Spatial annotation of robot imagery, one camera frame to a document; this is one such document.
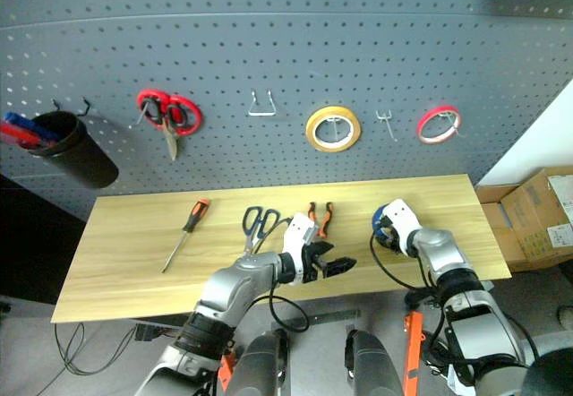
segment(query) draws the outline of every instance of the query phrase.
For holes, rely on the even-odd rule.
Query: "orange screwdriver handle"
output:
[[[184,225],[183,230],[187,233],[193,232],[197,223],[203,218],[205,212],[209,208],[209,201],[207,199],[200,199],[189,214],[189,219],[187,220],[187,224]]]

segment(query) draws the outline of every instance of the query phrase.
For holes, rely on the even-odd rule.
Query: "scissors handle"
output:
[[[144,111],[145,117],[158,129],[163,128],[163,116],[167,112],[169,95],[164,91],[143,89],[136,98],[137,107]]]
[[[251,226],[247,227],[248,221],[250,221],[250,214],[254,213],[254,219],[252,220]],[[261,222],[262,206],[250,206],[248,207],[243,215],[243,232],[248,237],[257,229],[257,226]]]
[[[141,103],[141,111],[151,123],[155,125],[163,124],[163,114],[161,114],[160,103],[153,98],[146,98]]]
[[[269,218],[271,218],[272,224],[270,224],[270,226],[267,228],[267,221],[269,220]],[[272,210],[272,209],[266,210],[265,215],[262,217],[262,220],[261,220],[261,228],[259,229],[259,233],[257,234],[257,238],[263,239],[265,236],[267,236],[269,231],[273,228],[273,226],[275,224],[278,223],[279,220],[280,220],[280,212],[278,212],[277,210]]]
[[[203,120],[203,114],[201,110],[197,108],[193,102],[179,95],[171,95],[169,97],[169,106],[174,105],[180,114],[184,116],[184,124],[181,126],[175,126],[175,132],[179,136],[186,136],[187,134],[194,133],[201,125]],[[191,114],[193,121],[191,121],[187,115],[187,112]]]
[[[170,103],[167,105],[167,120],[169,125],[176,129],[187,126],[187,113],[184,109],[180,108],[179,105]]]

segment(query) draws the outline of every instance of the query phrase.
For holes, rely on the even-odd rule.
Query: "screwdriver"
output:
[[[193,232],[193,229],[195,228],[195,226],[197,226],[199,220],[203,218],[203,215],[205,215],[205,212],[207,212],[208,208],[209,208],[209,201],[207,199],[200,199],[197,203],[195,203],[195,206],[193,206],[193,209],[189,214],[189,219],[187,220],[187,223],[183,226],[182,231],[184,233],[182,234],[181,239],[179,239],[179,242],[177,243],[177,246],[173,250],[173,253],[171,253],[169,257],[167,257],[167,261],[165,262],[165,265],[163,266],[161,273],[167,270],[167,267],[169,267],[169,264],[171,263],[171,259],[173,259],[175,253],[177,253],[179,248],[181,248],[181,245],[185,243],[185,240],[187,239],[189,234]]]

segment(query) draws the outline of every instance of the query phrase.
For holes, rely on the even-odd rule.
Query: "cardboard box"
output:
[[[482,208],[510,271],[521,272],[549,268],[573,258],[573,254],[570,254],[551,259],[529,261],[517,241],[503,206],[500,203],[484,203]]]
[[[501,204],[529,262],[573,255],[573,167],[542,169]]]
[[[480,185],[475,188],[475,194],[480,203],[496,203],[518,187],[519,184]]]

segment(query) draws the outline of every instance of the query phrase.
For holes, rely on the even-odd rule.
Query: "table top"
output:
[[[161,273],[189,211],[203,197],[210,199],[210,209],[167,271]],[[306,212],[308,202],[314,201],[317,219],[322,220],[326,202],[334,202],[328,241],[335,247],[325,259],[349,256],[358,261],[343,275],[281,286],[277,294],[295,300],[400,288],[377,267],[368,246],[373,213],[397,198],[408,203],[423,226],[451,230],[480,279],[511,276],[466,175],[99,197],[52,322],[192,311],[209,276],[243,253],[241,221],[245,208],[251,205],[275,208],[285,217]],[[275,232],[262,253],[282,251],[284,229]],[[377,251],[398,278],[423,284],[416,260],[382,247]]]

